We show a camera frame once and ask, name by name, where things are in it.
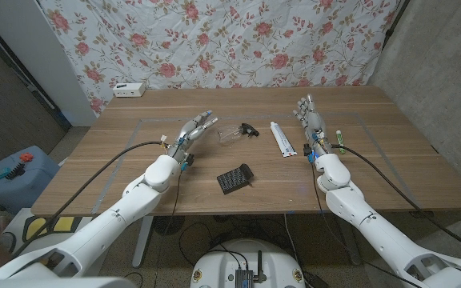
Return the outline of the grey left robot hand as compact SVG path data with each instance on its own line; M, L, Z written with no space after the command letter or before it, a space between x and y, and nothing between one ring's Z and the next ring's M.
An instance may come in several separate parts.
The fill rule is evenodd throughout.
M213 117L213 111L204 111L188 121L180 130L178 137L168 148L167 155L181 163L187 156L187 151L211 126L218 121Z

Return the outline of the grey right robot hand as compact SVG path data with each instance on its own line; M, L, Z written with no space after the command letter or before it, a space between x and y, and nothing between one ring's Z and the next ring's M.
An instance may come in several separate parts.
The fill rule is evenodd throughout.
M307 138L307 145L304 146L303 152L309 162L315 164L321 156L331 154L332 147L327 138L326 123L316 110L313 95L308 94L305 98L301 98L293 114L300 121Z

